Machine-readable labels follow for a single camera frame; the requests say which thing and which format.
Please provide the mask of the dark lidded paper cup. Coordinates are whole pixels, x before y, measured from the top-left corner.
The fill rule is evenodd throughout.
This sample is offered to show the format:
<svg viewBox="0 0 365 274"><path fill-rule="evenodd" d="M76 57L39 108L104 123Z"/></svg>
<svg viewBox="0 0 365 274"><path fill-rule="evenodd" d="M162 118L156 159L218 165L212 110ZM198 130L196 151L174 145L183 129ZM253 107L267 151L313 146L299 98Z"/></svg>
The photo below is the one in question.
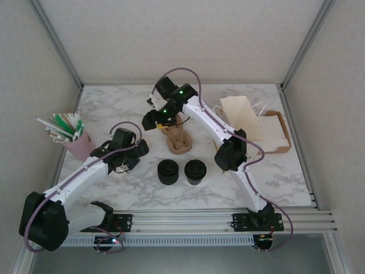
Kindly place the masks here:
<svg viewBox="0 0 365 274"><path fill-rule="evenodd" d="M158 177L159 177L159 181L166 185L166 186L171 186L173 184L175 184L175 182L177 182L178 178L179 178L179 174L175 173L172 175L165 175L165 174L161 174L158 173Z"/></svg>
<svg viewBox="0 0 365 274"><path fill-rule="evenodd" d="M186 175L186 178L187 178L189 184L191 184L193 186L197 186L198 184L201 183L201 181L204 178L204 176L202 176L202 175L187 174Z"/></svg>

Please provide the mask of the white green paper bag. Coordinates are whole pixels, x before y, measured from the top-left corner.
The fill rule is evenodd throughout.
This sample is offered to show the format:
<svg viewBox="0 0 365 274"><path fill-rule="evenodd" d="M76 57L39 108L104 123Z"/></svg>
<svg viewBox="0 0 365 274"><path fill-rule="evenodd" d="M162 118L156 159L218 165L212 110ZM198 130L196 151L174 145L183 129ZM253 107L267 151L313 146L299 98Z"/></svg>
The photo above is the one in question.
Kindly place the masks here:
<svg viewBox="0 0 365 274"><path fill-rule="evenodd" d="M247 96L228 96L220 99L220 105L213 112L225 123L233 127L233 132L264 148L267 142L258 123L258 115ZM248 159L248 145L239 138L229 135L223 144L214 144L214 160L223 171L237 171Z"/></svg>

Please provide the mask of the pink straw holder cup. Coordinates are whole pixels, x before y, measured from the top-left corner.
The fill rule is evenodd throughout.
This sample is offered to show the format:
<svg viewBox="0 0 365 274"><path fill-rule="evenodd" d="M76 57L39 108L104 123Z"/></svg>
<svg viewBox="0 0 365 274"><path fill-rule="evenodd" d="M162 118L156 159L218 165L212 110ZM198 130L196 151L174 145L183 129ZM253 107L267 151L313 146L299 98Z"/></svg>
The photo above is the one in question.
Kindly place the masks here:
<svg viewBox="0 0 365 274"><path fill-rule="evenodd" d="M90 153L96 148L95 143L92 141L87 131L83 132L81 137L76 141L63 143L63 146L75 159L80 161L85 161L90 156Z"/></svg>

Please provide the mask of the green striped straw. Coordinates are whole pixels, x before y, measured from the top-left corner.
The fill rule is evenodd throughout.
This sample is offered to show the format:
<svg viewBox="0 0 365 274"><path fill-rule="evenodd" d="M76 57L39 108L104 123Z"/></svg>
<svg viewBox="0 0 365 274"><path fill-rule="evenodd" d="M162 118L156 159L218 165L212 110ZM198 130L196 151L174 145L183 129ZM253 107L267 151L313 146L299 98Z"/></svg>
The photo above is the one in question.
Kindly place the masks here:
<svg viewBox="0 0 365 274"><path fill-rule="evenodd" d="M61 127L63 130L73 135L76 131L75 123L69 114L53 114L53 123Z"/></svg>
<svg viewBox="0 0 365 274"><path fill-rule="evenodd" d="M80 133L81 133L82 129L83 129L83 122L81 119L79 119L77 126L76 126L73 140L77 140L80 137Z"/></svg>

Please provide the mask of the small controller board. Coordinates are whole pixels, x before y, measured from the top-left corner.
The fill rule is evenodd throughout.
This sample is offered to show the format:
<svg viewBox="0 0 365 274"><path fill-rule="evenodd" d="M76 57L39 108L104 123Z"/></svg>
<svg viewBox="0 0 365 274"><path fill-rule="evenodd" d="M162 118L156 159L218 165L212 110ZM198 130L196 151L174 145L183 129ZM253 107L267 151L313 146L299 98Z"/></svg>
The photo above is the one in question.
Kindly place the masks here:
<svg viewBox="0 0 365 274"><path fill-rule="evenodd" d="M257 248L262 250L270 249L273 245L272 234L260 235L257 240Z"/></svg>
<svg viewBox="0 0 365 274"><path fill-rule="evenodd" d="M96 236L94 238L94 244L99 245L115 245L119 244L119 241L111 236Z"/></svg>

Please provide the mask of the wide slotted aluminium rail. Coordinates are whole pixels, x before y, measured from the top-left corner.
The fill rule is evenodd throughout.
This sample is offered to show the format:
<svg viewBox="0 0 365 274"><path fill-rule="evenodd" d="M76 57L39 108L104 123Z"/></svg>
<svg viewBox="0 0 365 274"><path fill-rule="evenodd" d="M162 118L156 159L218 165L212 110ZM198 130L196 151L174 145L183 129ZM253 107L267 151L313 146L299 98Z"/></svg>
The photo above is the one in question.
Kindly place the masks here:
<svg viewBox="0 0 365 274"><path fill-rule="evenodd" d="M314 207L285 208L294 227L294 233L336 232L337 226L330 210ZM231 227L234 213L247 213L244 208L223 209L174 209L116 211L131 214L131 235L188 235L233 234Z"/></svg>

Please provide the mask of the aluminium frame post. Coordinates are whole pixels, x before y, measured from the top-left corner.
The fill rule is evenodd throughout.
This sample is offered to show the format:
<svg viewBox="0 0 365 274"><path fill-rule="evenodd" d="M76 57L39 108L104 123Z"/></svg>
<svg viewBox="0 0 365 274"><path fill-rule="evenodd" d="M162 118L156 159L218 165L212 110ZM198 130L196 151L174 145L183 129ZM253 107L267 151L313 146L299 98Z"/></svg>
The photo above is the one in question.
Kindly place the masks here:
<svg viewBox="0 0 365 274"><path fill-rule="evenodd" d="M54 30L51 21L49 20L40 0L26 0L30 7L33 9L35 16L37 17L40 25L43 27L46 35L48 36L52 46L54 47L56 53L58 54L60 60L65 66L70 77L76 84L79 91L83 91L84 84L80 79L74 65L71 62L66 50L64 49L56 31Z"/></svg>
<svg viewBox="0 0 365 274"><path fill-rule="evenodd" d="M302 41L291 65L289 66L287 73L285 74L282 83L280 84L282 91L285 91L290 86L291 81L295 77L301 63L304 61L304 58L309 52L311 45L314 43L318 33L320 32L324 22L326 21L331 9L334 7L336 2L337 0L323 0L319 11L310 25L304 40Z"/></svg>

